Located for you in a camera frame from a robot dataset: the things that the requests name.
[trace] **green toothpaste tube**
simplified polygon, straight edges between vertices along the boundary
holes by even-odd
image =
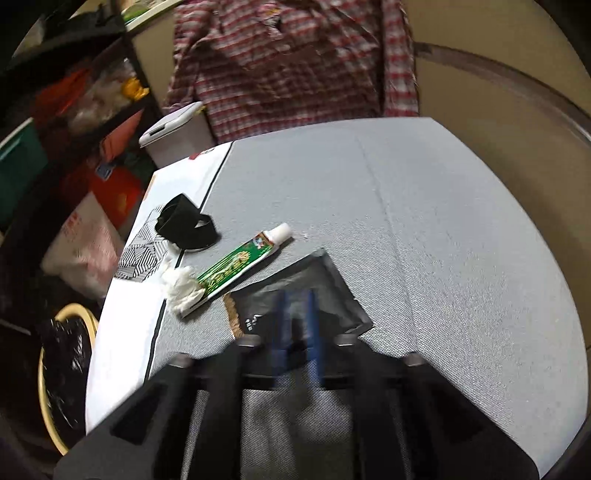
[[[291,235],[290,226],[282,223],[272,230],[262,231],[199,275],[195,275],[191,267],[177,268],[163,274],[163,280],[169,286],[167,297],[173,310],[181,317],[187,316],[250,268],[275,253]]]

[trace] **storage shelf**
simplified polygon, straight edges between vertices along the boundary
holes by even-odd
[[[20,96],[61,79],[69,68],[94,58],[124,33],[116,22],[104,27],[65,33],[16,55],[5,78],[12,95]]]
[[[16,250],[26,251],[30,259],[33,260],[33,264],[38,264],[38,261],[34,259],[39,255],[43,256],[48,244],[57,235],[71,213],[60,204],[57,198],[61,181],[78,164],[88,158],[103,138],[129,117],[141,109],[149,107],[151,101],[149,96],[145,96],[121,110],[92,132],[74,138],[59,161],[53,161],[46,165],[31,182],[27,192],[19,201],[4,241],[0,245],[0,257],[6,259],[10,258],[12,252]],[[41,232],[44,238],[31,235],[31,228]]]

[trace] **plastic bag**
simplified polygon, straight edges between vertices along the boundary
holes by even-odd
[[[135,71],[128,59],[104,70],[77,105],[68,111],[68,127],[72,134],[82,135],[94,130],[132,100],[137,100],[137,91],[129,87],[134,79]]]
[[[37,326],[43,343],[43,377],[54,427],[71,448],[86,432],[86,380],[92,347],[84,321],[50,319]]]
[[[41,269],[91,299],[107,295],[123,250],[121,237],[91,192],[62,225]]]

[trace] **red and white checkered shirt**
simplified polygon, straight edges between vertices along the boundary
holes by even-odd
[[[319,122],[418,114],[400,0],[187,0],[172,112],[200,100],[219,142]]]

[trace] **black wristband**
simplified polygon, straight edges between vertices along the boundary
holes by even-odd
[[[182,193],[164,206],[155,229],[183,250],[207,248],[219,238],[213,219]]]

